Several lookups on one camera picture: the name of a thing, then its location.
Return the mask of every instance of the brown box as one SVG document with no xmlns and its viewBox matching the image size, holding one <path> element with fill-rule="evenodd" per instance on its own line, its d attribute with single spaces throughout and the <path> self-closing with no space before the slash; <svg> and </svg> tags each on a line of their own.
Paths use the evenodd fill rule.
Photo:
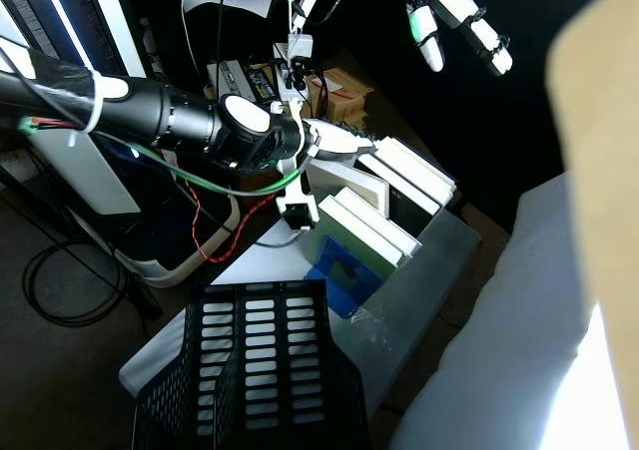
<svg viewBox="0 0 639 450">
<path fill-rule="evenodd" d="M 331 87 L 332 83 L 341 86 L 340 89 L 328 92 L 328 104 L 326 108 L 326 117 L 328 120 L 332 123 L 346 122 L 354 124 L 363 119 L 366 116 L 363 110 L 365 98 L 368 93 L 373 91 L 373 88 L 351 76 L 341 68 L 329 69 L 323 74 L 329 83 L 329 87 Z M 308 83 L 311 89 L 313 110 L 317 114 L 321 81 L 319 77 L 311 75 L 308 77 Z"/>
</svg>

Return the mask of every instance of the dark floor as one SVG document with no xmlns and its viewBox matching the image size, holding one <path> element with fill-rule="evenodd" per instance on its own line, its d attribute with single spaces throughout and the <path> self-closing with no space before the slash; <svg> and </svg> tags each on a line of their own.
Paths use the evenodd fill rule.
<svg viewBox="0 0 639 450">
<path fill-rule="evenodd" d="M 345 53 L 332 60 L 366 80 Z M 402 137 L 427 153 L 410 127 L 383 97 L 370 95 L 368 126 L 378 134 Z M 13 200 L 8 192 L 4 198 Z M 374 448 L 385 448 L 401 411 L 436 370 L 441 352 L 470 314 L 481 287 L 492 275 L 508 234 L 472 205 L 463 217 L 483 238 L 467 272 L 386 396 L 370 426 Z M 120 386 L 119 368 L 144 344 L 133 307 L 123 302 L 108 318 L 88 328 L 67 329 L 40 318 L 26 303 L 20 279 L 24 265 L 49 240 L 0 202 L 0 450 L 126 449 L 130 446 L 133 398 Z M 108 275 L 109 258 L 89 247 L 78 254 Z M 43 268 L 43 301 L 60 311 L 88 308 L 108 288 L 61 253 Z M 157 332 L 183 306 L 183 288 L 156 290 L 165 315 L 150 324 Z"/>
</svg>

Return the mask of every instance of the black plastic crate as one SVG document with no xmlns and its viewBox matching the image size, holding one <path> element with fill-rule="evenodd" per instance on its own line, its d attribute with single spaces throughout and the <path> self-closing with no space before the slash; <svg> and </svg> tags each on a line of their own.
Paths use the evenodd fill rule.
<svg viewBox="0 0 639 450">
<path fill-rule="evenodd" d="M 369 448 L 322 280 L 192 292 L 180 355 L 138 395 L 134 449 Z"/>
</svg>

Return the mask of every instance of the gray table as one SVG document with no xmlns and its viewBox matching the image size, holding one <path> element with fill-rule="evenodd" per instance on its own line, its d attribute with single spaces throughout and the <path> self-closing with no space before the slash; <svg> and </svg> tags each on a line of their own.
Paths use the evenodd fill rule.
<svg viewBox="0 0 639 450">
<path fill-rule="evenodd" d="M 263 242 L 291 236 L 280 221 Z M 353 317 L 329 312 L 333 340 L 359 368 L 371 417 L 397 373 L 421 340 L 479 244 L 479 235 L 448 211 L 439 212 L 419 237 L 423 247 Z M 281 249 L 253 245 L 213 283 L 298 280 L 311 268 L 302 241 Z M 120 381 L 134 396 L 182 345 L 184 311 L 120 369 Z"/>
</svg>

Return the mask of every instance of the blue plastic holder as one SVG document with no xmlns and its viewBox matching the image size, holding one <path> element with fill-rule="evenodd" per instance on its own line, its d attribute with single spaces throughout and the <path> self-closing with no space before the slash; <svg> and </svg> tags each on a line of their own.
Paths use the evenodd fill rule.
<svg viewBox="0 0 639 450">
<path fill-rule="evenodd" d="M 305 279 L 326 280 L 328 306 L 342 318 L 353 315 L 383 284 L 376 272 L 328 235 Z"/>
</svg>

